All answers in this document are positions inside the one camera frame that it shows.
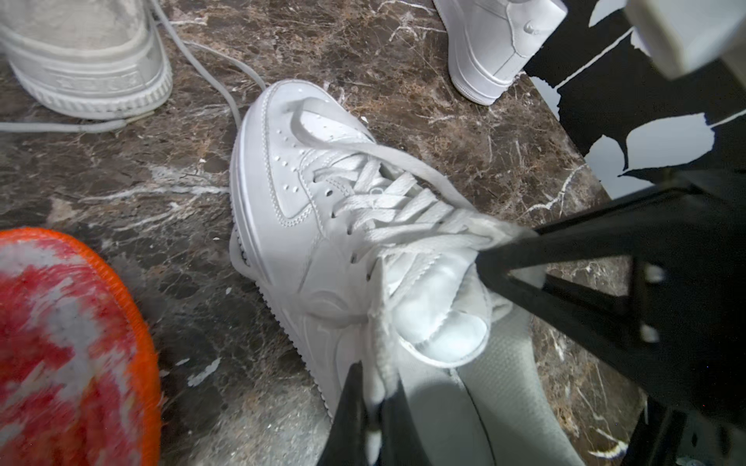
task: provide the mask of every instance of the black and white pattern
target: black and white pattern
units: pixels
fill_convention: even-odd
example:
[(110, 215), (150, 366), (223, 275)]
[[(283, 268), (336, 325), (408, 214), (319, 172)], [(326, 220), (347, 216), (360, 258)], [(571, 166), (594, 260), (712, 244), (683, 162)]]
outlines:
[(719, 60), (666, 80), (626, 1), (565, 0), (567, 18), (525, 67), (606, 191), (645, 188), (668, 167), (746, 167), (746, 91)]

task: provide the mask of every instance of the black metal bracket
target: black metal bracket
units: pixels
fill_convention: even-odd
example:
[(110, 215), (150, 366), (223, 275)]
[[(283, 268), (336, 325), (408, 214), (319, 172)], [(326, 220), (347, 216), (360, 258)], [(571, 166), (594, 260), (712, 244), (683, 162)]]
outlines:
[[(536, 232), (479, 254), (477, 271), (487, 287), (564, 332), (667, 409), (746, 428), (740, 299), (746, 174), (681, 172)], [(633, 259), (627, 296), (552, 276), (538, 289), (512, 274), (608, 256)]]
[(363, 365), (350, 366), (326, 446), (316, 466), (369, 466), (366, 436), (382, 439), (376, 466), (430, 466), (415, 428), (404, 387), (370, 415), (363, 400)]

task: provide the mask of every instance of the gray cable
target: gray cable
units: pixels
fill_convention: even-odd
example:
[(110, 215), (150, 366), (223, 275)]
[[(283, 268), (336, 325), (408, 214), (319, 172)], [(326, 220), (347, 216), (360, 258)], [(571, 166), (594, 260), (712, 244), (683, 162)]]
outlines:
[(106, 133), (125, 126), (127, 126), (127, 120), (112, 120), (88, 125), (0, 122), (0, 131), (7, 133)]
[(181, 51), (182, 54), (186, 57), (186, 59), (189, 61), (189, 63), (192, 64), (192, 66), (195, 67), (197, 70), (197, 73), (200, 74), (212, 87), (217, 89), (218, 92), (220, 92), (223, 96), (223, 98), (228, 102), (228, 106), (231, 108), (231, 112), (233, 113), (233, 120), (236, 122), (236, 127), (241, 128), (241, 114), (238, 112), (238, 106), (236, 105), (236, 101), (233, 99), (233, 96), (230, 92), (228, 92), (225, 87), (218, 82), (213, 76), (208, 72), (204, 66), (202, 66), (202, 63), (199, 63), (196, 58), (194, 58), (194, 55), (192, 55), (192, 52), (189, 51), (186, 45), (184, 45), (184, 42), (181, 41), (181, 38), (179, 38), (178, 34), (176, 34), (176, 30), (173, 26), (171, 26), (171, 22), (169, 21), (168, 16), (163, 12), (160, 5), (158, 4), (158, 0), (150, 0), (151, 5), (153, 5), (153, 9), (155, 10), (156, 16), (158, 16), (158, 19), (160, 20), (160, 24), (166, 28), (166, 31), (168, 31), (169, 36), (171, 36), (171, 39), (173, 39), (174, 43), (178, 47), (178, 49)]
[(206, 50), (206, 51), (212, 52), (212, 53), (214, 53), (215, 55), (219, 55), (219, 56), (221, 56), (221, 57), (225, 58), (226, 60), (230, 61), (230, 62), (231, 62), (232, 64), (234, 64), (234, 65), (236, 65), (237, 67), (239, 67), (239, 68), (241, 69), (241, 71), (243, 71), (243, 72), (244, 72), (244, 73), (246, 73), (246, 74), (247, 74), (247, 75), (248, 75), (248, 76), (249, 76), (249, 77), (250, 77), (251, 79), (253, 79), (253, 80), (254, 80), (254, 82), (255, 82), (255, 83), (257, 83), (257, 85), (259, 86), (259, 88), (260, 88), (260, 89), (261, 89), (262, 91), (263, 91), (264, 89), (266, 89), (266, 88), (267, 88), (267, 85), (266, 85), (266, 84), (264, 84), (264, 80), (262, 79), (262, 77), (261, 77), (261, 76), (259, 76), (259, 75), (257, 74), (257, 72), (255, 72), (255, 71), (254, 71), (254, 69), (253, 69), (253, 68), (251, 68), (251, 67), (250, 67), (249, 65), (247, 65), (246, 63), (243, 63), (243, 62), (242, 62), (242, 61), (240, 61), (240, 60), (236, 60), (235, 58), (233, 58), (233, 57), (230, 57), (230, 56), (228, 56), (228, 55), (226, 55), (226, 54), (224, 54), (224, 53), (222, 53), (222, 52), (219, 52), (219, 51), (215, 50), (214, 48), (210, 48), (210, 47), (208, 47), (208, 46), (206, 46), (206, 45), (202, 45), (202, 44), (200, 44), (200, 43), (192, 42), (191, 40), (187, 40), (187, 41), (184, 41), (184, 43), (185, 43), (185, 44), (187, 44), (187, 45), (193, 45), (193, 46), (195, 46), (195, 47), (197, 47), (197, 48), (201, 48), (202, 50)]

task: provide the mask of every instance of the shoe heel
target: shoe heel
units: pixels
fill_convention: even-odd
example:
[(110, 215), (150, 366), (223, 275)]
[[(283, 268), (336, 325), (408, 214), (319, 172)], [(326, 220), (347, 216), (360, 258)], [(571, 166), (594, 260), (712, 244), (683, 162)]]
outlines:
[(495, 82), (492, 76), (475, 63), (463, 31), (462, 37), (448, 38), (448, 74), (454, 87), (468, 100), (480, 105), (492, 105), (510, 87)]

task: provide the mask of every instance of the shoe tongue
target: shoe tongue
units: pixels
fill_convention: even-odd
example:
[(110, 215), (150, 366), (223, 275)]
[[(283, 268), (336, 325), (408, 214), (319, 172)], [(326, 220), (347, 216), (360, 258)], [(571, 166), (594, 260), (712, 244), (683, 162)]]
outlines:
[(477, 276), (477, 251), (402, 254), (385, 264), (392, 323), (415, 357), (441, 368), (464, 365), (489, 337), (493, 299)]

